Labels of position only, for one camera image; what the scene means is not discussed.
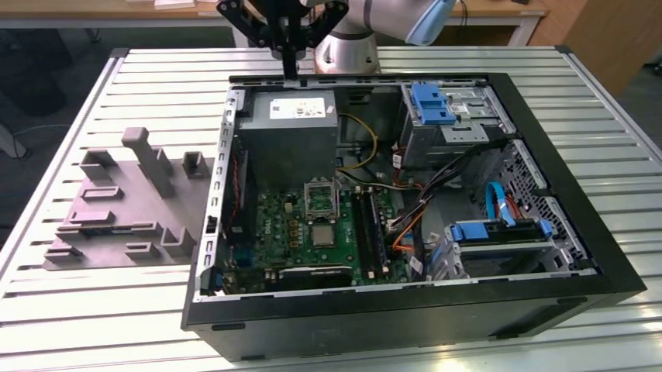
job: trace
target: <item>metal slotted table surface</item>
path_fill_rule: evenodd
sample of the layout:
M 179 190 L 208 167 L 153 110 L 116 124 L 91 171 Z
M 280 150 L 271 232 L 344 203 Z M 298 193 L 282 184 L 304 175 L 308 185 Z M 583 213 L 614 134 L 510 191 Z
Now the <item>metal slotted table surface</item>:
M 169 158 L 214 154 L 234 74 L 278 74 L 270 52 L 131 50 L 112 57 L 0 256 L 0 370 L 613 370 L 662 365 L 659 150 L 573 55 L 551 47 L 379 49 L 383 72 L 507 72 L 649 290 L 533 339 L 463 343 L 232 366 L 180 330 L 188 266 L 48 272 L 43 254 L 84 174 L 87 149 L 129 158 L 144 126 Z M 302 73 L 312 73 L 311 56 Z

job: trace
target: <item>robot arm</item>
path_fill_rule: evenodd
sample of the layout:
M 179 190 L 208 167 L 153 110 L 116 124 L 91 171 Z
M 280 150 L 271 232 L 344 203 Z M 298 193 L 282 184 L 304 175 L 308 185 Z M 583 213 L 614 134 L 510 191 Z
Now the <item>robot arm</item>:
M 319 1 L 304 1 L 315 6 Z M 344 0 L 324 2 L 324 11 L 307 26 L 302 18 L 310 8 L 299 0 L 251 0 L 267 23 L 246 10 L 244 0 L 220 0 L 216 9 L 258 47 L 268 47 L 272 56 L 283 60 L 286 79 L 296 79 L 296 60 L 306 48 L 315 48 L 347 14 Z
M 258 47 L 283 60 L 286 79 L 296 79 L 296 60 L 316 48 L 326 73 L 370 73 L 376 68 L 374 31 L 407 43 L 428 45 L 442 32 L 455 0 L 250 0 L 267 23 L 246 10 L 246 0 L 220 0 L 216 9 Z M 302 17 L 324 4 L 307 26 Z
M 350 0 L 350 12 L 315 49 L 327 74 L 368 74 L 378 67 L 374 31 L 415 45 L 442 32 L 455 0 Z

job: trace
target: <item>ram slot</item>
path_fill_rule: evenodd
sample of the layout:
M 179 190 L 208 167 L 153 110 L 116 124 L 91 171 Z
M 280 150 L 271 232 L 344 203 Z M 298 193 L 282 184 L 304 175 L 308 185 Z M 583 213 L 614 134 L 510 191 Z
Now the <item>ram slot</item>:
M 359 250 L 360 272 L 366 279 L 375 278 L 375 256 L 370 244 L 370 216 L 364 213 L 362 191 L 351 197 L 351 212 L 354 214 L 354 230 L 356 234 L 356 248 Z
M 382 232 L 382 223 L 379 220 L 379 210 L 375 203 L 375 194 L 367 192 L 363 194 L 366 200 L 367 213 L 370 216 L 370 240 L 372 245 L 372 254 L 375 256 L 375 262 L 378 264 L 378 276 L 380 274 L 388 273 L 388 258 L 386 257 L 384 249 L 384 233 Z

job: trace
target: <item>motherboard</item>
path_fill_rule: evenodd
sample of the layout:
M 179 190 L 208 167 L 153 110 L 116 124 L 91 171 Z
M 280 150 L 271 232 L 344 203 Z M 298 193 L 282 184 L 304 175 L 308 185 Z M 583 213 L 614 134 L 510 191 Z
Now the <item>motherboard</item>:
M 239 292 L 407 282 L 384 235 L 395 215 L 388 190 L 324 186 L 260 193 L 255 244 L 232 254 Z

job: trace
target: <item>wooden desk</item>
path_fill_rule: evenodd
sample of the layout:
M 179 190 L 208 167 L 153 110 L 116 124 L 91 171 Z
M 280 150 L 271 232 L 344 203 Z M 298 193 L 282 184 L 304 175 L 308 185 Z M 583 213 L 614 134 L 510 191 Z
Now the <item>wooden desk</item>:
M 541 0 L 520 5 L 510 0 L 466 0 L 470 26 L 516 26 L 510 44 L 523 46 L 547 7 Z M 447 25 L 459 25 L 459 2 Z M 230 26 L 215 4 L 199 2 L 195 8 L 153 10 L 153 4 L 125 0 L 0 0 L 0 28 L 115 28 Z
M 520 5 L 510 0 L 466 0 L 470 17 L 541 17 L 547 7 L 541 0 Z M 212 2 L 197 2 L 195 8 L 153 10 L 151 2 L 125 0 L 1 0 L 0 18 L 9 19 L 204 19 L 216 13 Z M 459 2 L 452 17 L 462 18 Z

